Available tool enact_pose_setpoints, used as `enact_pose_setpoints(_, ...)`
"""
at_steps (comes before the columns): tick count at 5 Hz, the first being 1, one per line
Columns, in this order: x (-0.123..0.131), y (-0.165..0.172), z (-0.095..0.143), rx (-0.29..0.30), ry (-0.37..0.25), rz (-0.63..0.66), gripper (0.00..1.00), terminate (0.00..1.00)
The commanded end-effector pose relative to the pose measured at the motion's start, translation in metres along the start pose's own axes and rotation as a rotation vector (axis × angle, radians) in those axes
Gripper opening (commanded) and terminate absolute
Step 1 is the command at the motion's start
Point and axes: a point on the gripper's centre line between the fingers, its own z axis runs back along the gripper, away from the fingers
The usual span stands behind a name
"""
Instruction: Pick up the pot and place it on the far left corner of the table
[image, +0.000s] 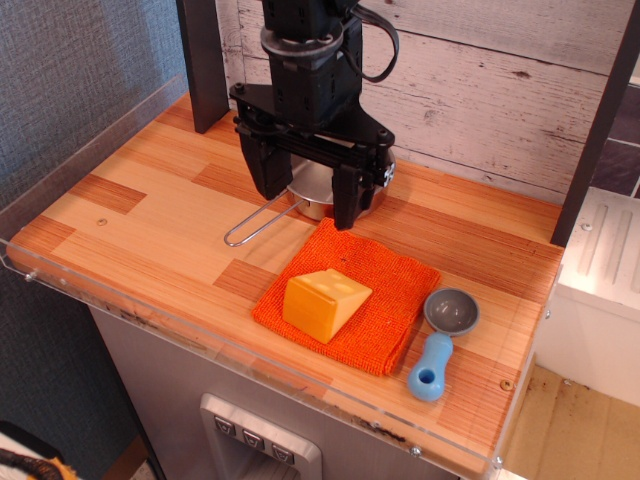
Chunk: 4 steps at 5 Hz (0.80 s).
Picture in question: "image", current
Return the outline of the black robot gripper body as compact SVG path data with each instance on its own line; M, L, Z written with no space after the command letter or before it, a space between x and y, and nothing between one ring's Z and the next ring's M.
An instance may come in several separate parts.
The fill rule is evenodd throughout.
M343 164L371 176L373 188L392 177L394 134L360 104L362 79L350 51L317 59L272 55L268 84L237 83L236 130L282 133L293 155L331 169Z

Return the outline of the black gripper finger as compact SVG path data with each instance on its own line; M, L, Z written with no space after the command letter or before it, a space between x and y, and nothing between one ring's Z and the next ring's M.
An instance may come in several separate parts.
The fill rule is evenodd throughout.
M339 231L351 229L373 202L371 176L346 164L333 169L332 192L334 224Z
M282 133L256 134L238 130L240 145L257 191L273 200L293 180L291 152L280 141Z

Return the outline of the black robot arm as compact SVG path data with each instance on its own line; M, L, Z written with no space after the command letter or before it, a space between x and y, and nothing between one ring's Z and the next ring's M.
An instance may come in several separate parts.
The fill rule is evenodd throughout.
M384 30L400 47L393 25L356 1L265 1L260 40L271 82L230 90L236 131L258 192L275 199L294 180L299 156L332 170L334 223L353 227L377 187L394 174L394 134L360 104L362 83L385 80L363 70L363 26Z

